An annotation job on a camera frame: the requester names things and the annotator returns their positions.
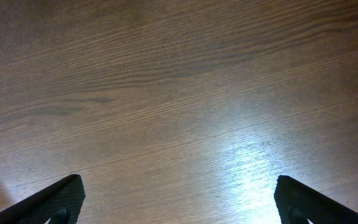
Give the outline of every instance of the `brown surface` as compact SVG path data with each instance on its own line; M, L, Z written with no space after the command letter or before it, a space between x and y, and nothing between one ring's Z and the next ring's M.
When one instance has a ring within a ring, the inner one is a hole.
M77 173L79 223L279 223L286 174L358 211L358 1L12 2L0 209Z

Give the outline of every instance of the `wooden table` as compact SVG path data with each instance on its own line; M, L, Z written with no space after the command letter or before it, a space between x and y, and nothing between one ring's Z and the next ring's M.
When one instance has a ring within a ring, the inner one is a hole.
M0 0L0 210L73 173L78 223L358 211L358 1Z

